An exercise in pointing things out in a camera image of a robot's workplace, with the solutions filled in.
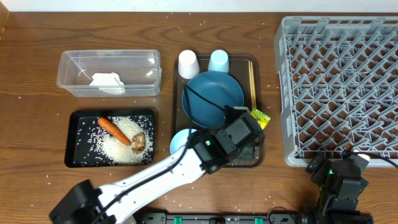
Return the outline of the light blue bowl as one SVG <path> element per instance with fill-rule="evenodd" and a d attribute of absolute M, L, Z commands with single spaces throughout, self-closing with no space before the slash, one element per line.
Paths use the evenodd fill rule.
<path fill-rule="evenodd" d="M 189 134 L 196 132 L 196 129 L 183 129 L 179 131 L 171 140 L 170 153 L 175 153 L 179 148 L 186 145 Z"/>

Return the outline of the dark blue plate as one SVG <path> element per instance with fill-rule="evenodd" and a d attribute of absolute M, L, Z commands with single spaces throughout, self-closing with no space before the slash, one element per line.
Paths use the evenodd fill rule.
<path fill-rule="evenodd" d="M 231 75 L 203 72 L 187 83 L 182 93 L 184 112 L 191 112 L 192 121 L 204 128 L 220 128 L 225 123 L 223 109 L 244 105 L 244 93 Z"/>

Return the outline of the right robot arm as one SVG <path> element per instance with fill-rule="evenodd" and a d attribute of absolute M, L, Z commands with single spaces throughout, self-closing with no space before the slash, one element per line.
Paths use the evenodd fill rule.
<path fill-rule="evenodd" d="M 362 178 L 369 160 L 367 155 L 348 153 L 332 161 L 319 152 L 305 168 L 320 188 L 317 206 L 301 212 L 297 223 L 373 224 L 371 215 L 356 209 L 358 197 L 369 184 Z"/>

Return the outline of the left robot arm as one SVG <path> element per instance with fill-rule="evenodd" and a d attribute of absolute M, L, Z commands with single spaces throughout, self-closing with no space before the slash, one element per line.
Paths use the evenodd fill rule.
<path fill-rule="evenodd" d="M 126 179 L 97 189 L 89 180 L 76 184 L 49 213 L 52 223 L 123 223 L 139 209 L 179 186 L 213 174 L 264 133 L 246 109 L 227 106 L 219 130 L 189 130 L 187 142 L 164 160 Z"/>

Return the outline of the orange carrot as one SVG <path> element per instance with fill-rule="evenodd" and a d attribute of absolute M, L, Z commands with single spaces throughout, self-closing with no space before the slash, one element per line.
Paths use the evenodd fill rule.
<path fill-rule="evenodd" d="M 117 140 L 122 142 L 126 146 L 130 146 L 130 140 L 119 130 L 112 122 L 105 118 L 99 118 L 98 124 L 101 128 L 105 129 L 108 133 L 114 136 Z"/>

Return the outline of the white napkin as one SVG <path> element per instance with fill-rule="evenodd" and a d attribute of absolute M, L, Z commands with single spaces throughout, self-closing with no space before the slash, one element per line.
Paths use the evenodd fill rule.
<path fill-rule="evenodd" d="M 90 86 L 97 87 L 99 90 L 113 94 L 125 94 L 125 84 L 120 80 L 117 73 L 96 73 L 92 76 Z"/>

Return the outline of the brown food scrap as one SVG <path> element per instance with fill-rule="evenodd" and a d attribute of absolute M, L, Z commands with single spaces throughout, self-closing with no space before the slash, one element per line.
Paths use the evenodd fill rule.
<path fill-rule="evenodd" d="M 132 151 L 135 154 L 141 153 L 146 147 L 146 135 L 144 132 L 136 134 L 132 138 Z"/>

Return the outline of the green yellow snack wrapper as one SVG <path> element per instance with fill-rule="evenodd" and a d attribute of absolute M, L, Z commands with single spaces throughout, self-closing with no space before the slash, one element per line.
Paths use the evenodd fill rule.
<path fill-rule="evenodd" d="M 252 109 L 251 116 L 253 116 L 256 119 L 256 121 L 258 122 L 258 124 L 262 129 L 264 129 L 271 120 L 271 118 L 268 115 L 258 110 L 257 108 Z"/>

